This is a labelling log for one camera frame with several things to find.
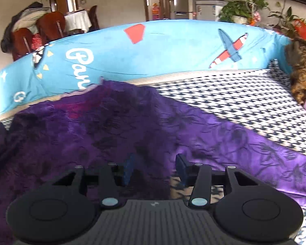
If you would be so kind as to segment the blue cartoon print sofa cover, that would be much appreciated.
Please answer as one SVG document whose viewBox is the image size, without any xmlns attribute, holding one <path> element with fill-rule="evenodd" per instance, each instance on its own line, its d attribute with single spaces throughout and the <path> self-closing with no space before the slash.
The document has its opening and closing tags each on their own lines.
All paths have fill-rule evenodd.
<svg viewBox="0 0 306 245">
<path fill-rule="evenodd" d="M 100 79 L 264 69 L 290 39 L 273 30 L 206 20 L 156 20 L 52 41 L 0 71 L 0 115 L 45 97 L 85 90 Z"/>
</svg>

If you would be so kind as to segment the white cloth dining table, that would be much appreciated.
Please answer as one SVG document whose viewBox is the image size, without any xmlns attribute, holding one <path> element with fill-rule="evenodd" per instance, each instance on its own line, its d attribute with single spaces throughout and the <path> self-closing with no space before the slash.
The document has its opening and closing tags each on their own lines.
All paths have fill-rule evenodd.
<svg viewBox="0 0 306 245">
<path fill-rule="evenodd" d="M 66 15 L 65 17 L 66 27 L 65 31 L 80 29 L 84 33 L 87 33 L 92 26 L 88 12 L 86 10 L 77 11 Z"/>
</svg>

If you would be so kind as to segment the dark jacket on chair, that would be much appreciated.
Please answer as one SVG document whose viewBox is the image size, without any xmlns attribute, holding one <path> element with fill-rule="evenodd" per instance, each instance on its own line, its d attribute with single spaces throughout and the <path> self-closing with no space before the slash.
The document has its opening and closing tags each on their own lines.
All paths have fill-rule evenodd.
<svg viewBox="0 0 306 245">
<path fill-rule="evenodd" d="M 20 28 L 31 28 L 33 34 L 36 33 L 37 28 L 35 22 L 45 13 L 51 12 L 49 7 L 44 7 L 42 3 L 34 2 L 28 7 L 24 8 L 17 15 L 13 16 L 11 22 L 5 28 L 0 47 L 2 52 L 10 53 L 13 48 L 12 33 Z"/>
</svg>

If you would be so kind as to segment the white chest freezer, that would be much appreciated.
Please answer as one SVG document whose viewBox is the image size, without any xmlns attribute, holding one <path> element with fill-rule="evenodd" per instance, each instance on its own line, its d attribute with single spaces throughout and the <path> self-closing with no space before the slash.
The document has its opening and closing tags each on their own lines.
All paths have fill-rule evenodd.
<svg viewBox="0 0 306 245">
<path fill-rule="evenodd" d="M 196 20 L 219 21 L 219 13 L 226 1 L 197 1 Z"/>
</svg>

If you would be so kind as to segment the green potted plant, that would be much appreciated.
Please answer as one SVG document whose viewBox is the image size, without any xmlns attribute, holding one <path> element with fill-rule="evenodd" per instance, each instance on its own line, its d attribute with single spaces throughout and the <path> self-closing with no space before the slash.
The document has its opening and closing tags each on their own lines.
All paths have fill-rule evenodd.
<svg viewBox="0 0 306 245">
<path fill-rule="evenodd" d="M 227 0 L 219 12 L 219 21 L 256 26 L 261 21 L 260 11 L 268 9 L 266 0 Z"/>
</svg>

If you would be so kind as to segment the brown patterned pillow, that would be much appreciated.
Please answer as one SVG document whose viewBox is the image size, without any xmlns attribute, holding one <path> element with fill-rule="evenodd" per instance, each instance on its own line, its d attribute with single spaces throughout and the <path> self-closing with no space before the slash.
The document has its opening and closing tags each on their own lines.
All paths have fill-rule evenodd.
<svg viewBox="0 0 306 245">
<path fill-rule="evenodd" d="M 306 40 L 294 38 L 285 47 L 287 63 L 292 67 L 290 72 L 291 93 L 298 104 L 306 101 Z"/>
</svg>

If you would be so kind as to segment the purple floral garment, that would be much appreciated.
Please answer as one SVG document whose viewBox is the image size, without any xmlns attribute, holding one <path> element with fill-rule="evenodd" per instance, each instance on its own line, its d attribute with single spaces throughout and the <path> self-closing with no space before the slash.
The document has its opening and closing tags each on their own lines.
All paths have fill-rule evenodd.
<svg viewBox="0 0 306 245">
<path fill-rule="evenodd" d="M 104 81 L 0 124 L 0 244 L 13 241 L 8 205 L 60 173 L 135 155 L 136 174 L 120 195 L 167 199 L 178 154 L 216 170 L 234 165 L 306 207 L 306 155 L 152 87 Z"/>
</svg>

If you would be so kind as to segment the brown wooden chair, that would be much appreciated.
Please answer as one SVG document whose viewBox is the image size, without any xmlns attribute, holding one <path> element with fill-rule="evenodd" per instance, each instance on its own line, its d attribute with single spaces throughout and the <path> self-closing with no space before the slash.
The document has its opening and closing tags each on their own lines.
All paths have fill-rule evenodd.
<svg viewBox="0 0 306 245">
<path fill-rule="evenodd" d="M 12 58 L 14 61 L 32 53 L 31 48 L 33 34 L 27 28 L 18 29 L 11 34 L 12 37 Z"/>
<path fill-rule="evenodd" d="M 36 26 L 43 44 L 65 37 L 66 20 L 59 11 L 46 13 L 37 20 Z"/>
</svg>

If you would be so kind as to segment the red patterned cloth on chair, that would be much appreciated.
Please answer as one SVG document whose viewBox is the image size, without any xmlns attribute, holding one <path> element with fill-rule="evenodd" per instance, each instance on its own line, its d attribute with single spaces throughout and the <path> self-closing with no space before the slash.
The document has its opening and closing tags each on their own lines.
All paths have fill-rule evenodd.
<svg viewBox="0 0 306 245">
<path fill-rule="evenodd" d="M 42 48 L 44 45 L 44 39 L 39 33 L 36 33 L 32 36 L 32 41 L 31 41 L 31 49 L 33 51 L 38 50 Z"/>
</svg>

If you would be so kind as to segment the houndstooth seat cushion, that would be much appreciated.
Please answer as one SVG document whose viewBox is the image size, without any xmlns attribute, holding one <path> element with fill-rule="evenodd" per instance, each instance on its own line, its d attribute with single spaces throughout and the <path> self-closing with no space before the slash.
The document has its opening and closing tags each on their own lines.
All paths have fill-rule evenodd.
<svg viewBox="0 0 306 245">
<path fill-rule="evenodd" d="M 288 76 L 275 63 L 266 70 L 212 75 L 155 84 L 159 94 L 236 123 L 287 149 L 306 155 L 306 111 L 292 98 Z M 170 198 L 189 191 L 170 176 Z M 306 244 L 304 223 L 297 236 Z"/>
</svg>

